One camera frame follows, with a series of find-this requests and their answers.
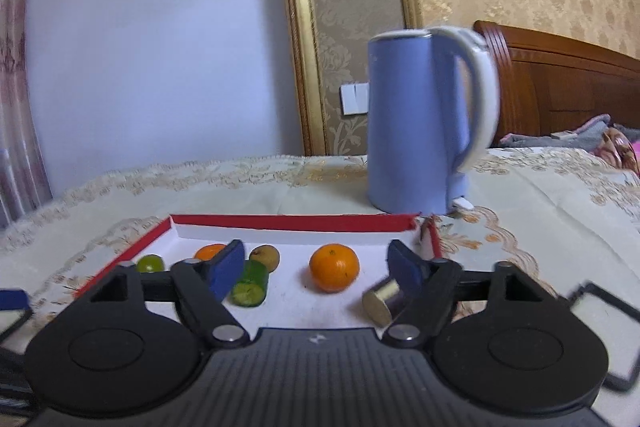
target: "metal screw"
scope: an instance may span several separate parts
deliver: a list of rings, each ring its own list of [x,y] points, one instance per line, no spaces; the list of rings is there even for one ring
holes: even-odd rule
[[[396,324],[388,330],[396,341],[412,341],[420,335],[420,330],[411,324]]]
[[[234,324],[224,324],[213,330],[213,337],[221,342],[239,341],[244,335],[244,330]]]

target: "green fruit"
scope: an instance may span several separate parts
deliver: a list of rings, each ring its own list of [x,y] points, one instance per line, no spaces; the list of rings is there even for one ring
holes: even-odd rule
[[[249,254],[249,259],[264,264],[267,270],[269,270],[269,273],[271,273],[278,267],[278,264],[280,264],[280,252],[276,247],[272,247],[271,245],[262,245],[252,250],[251,254]]]
[[[150,253],[141,257],[136,267],[141,273],[161,272],[164,271],[164,261],[159,255]]]
[[[242,277],[231,290],[231,300],[245,308],[259,306],[267,296],[268,282],[269,272],[264,264],[245,261]]]

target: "gray ridged panel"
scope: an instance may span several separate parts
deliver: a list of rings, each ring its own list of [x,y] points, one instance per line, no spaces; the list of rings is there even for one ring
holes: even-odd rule
[[[159,408],[95,420],[46,410],[30,427],[606,427],[591,410],[516,419],[460,399],[413,349],[374,330],[262,330],[219,351],[185,393]]]

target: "white wall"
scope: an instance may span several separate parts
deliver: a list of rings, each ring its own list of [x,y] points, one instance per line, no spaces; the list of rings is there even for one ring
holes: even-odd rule
[[[27,0],[54,194],[109,169],[302,153],[284,0]]]

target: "light switch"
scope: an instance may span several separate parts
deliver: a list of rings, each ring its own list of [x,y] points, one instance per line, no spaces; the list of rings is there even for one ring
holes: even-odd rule
[[[369,112],[369,83],[342,84],[340,86],[342,114],[366,114]]]

